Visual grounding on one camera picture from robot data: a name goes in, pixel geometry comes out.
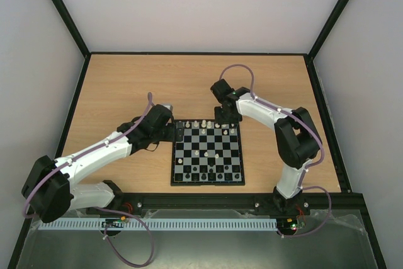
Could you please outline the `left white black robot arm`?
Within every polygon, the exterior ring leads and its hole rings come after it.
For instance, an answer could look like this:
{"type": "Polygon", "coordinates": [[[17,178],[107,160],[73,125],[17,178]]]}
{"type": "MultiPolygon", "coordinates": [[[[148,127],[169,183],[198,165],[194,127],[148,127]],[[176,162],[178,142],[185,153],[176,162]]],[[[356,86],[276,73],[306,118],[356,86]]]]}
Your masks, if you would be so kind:
{"type": "Polygon", "coordinates": [[[38,158],[21,190],[25,198],[23,215],[31,208],[42,222],[48,223],[69,210],[106,207],[112,203],[118,191],[114,183],[86,185],[82,180],[113,161],[146,150],[151,144],[174,142],[179,137],[172,105],[156,104],[148,109],[79,152],[57,159],[38,158]]]}

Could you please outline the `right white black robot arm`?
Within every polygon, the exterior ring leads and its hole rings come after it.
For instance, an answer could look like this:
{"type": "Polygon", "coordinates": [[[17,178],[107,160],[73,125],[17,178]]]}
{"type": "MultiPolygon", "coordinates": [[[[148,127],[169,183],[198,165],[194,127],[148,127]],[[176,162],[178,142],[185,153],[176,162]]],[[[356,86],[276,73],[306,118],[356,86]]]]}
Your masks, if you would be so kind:
{"type": "Polygon", "coordinates": [[[292,110],[274,105],[245,87],[231,88],[224,79],[215,82],[210,91],[220,103],[214,108],[219,124],[237,125],[243,117],[249,117],[275,132],[283,170],[273,190],[273,202],[279,212],[289,213],[297,205],[296,197],[312,161],[323,151],[309,111],[304,107],[292,110]]]}

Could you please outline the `black and silver chessboard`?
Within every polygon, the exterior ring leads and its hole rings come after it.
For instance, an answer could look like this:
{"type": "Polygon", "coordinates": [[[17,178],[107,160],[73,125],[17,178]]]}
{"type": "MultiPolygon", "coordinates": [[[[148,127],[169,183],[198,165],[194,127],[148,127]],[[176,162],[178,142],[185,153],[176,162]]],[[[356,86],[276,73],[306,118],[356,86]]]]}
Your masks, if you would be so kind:
{"type": "Polygon", "coordinates": [[[244,165],[242,157],[242,142],[240,126],[231,128],[227,124],[229,133],[223,134],[225,129],[216,128],[215,120],[211,120],[212,128],[202,128],[202,120],[197,129],[193,128],[194,120],[190,121],[190,128],[185,127],[188,120],[176,120],[183,122],[184,136],[181,142],[173,143],[172,163],[171,163],[171,185],[172,186],[242,186],[245,184],[244,165]],[[231,134],[230,130],[235,129],[236,133],[231,134]],[[199,151],[199,156],[195,156],[195,151],[199,151]]]}

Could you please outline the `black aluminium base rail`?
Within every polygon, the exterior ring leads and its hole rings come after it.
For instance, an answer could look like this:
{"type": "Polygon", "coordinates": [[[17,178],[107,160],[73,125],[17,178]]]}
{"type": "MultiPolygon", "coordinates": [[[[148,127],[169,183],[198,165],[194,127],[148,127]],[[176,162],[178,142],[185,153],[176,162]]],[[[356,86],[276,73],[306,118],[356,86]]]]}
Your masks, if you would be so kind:
{"type": "Polygon", "coordinates": [[[309,215],[313,210],[358,210],[367,214],[368,209],[360,193],[303,193],[294,202],[288,202],[284,209],[275,203],[272,193],[122,193],[105,208],[129,211],[145,216],[152,210],[238,210],[270,217],[295,217],[303,212],[309,215]]]}

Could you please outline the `black frame posts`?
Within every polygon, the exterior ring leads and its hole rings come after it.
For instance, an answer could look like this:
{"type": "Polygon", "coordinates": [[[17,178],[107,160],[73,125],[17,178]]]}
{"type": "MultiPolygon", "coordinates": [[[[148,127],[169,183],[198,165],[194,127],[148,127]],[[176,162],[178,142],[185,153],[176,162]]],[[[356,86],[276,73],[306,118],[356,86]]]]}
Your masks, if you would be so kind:
{"type": "MultiPolygon", "coordinates": [[[[66,122],[62,131],[62,135],[59,141],[59,145],[57,147],[56,155],[61,155],[65,146],[65,142],[67,140],[67,134],[69,133],[69,129],[71,126],[72,118],[74,116],[74,111],[76,109],[76,105],[78,102],[78,98],[81,92],[81,88],[84,82],[84,78],[86,75],[86,71],[88,69],[89,61],[91,56],[94,55],[270,55],[269,52],[91,52],[79,30],[74,23],[67,7],[65,6],[63,0],[52,0],[56,10],[60,14],[63,22],[65,23],[68,31],[70,32],[72,38],[74,39],[76,45],[78,46],[80,52],[84,57],[84,64],[82,66],[82,71],[79,76],[78,84],[76,86],[74,96],[72,99],[71,106],[69,108],[69,113],[66,118],[66,122]]],[[[341,16],[344,8],[348,4],[349,0],[338,0],[335,7],[331,11],[328,19],[326,20],[321,32],[316,38],[312,48],[309,53],[301,55],[304,57],[305,65],[307,68],[307,72],[309,75],[309,79],[311,82],[311,86],[313,89],[313,93],[315,96],[315,101],[317,103],[319,109],[319,115],[321,116],[322,124],[324,126],[325,135],[328,141],[330,142],[330,153],[332,156],[332,160],[335,164],[335,167],[338,171],[341,172],[341,175],[344,178],[346,186],[343,188],[342,193],[340,194],[343,198],[354,197],[355,194],[351,191],[351,185],[349,183],[349,179],[347,177],[346,168],[343,160],[341,159],[341,151],[339,149],[339,145],[336,139],[336,135],[334,133],[334,127],[331,125],[331,118],[329,114],[328,106],[325,104],[324,100],[324,91],[320,88],[319,85],[319,77],[314,67],[314,59],[316,55],[319,53],[321,47],[329,36],[331,30],[336,24],[337,20],[341,16]]]]}

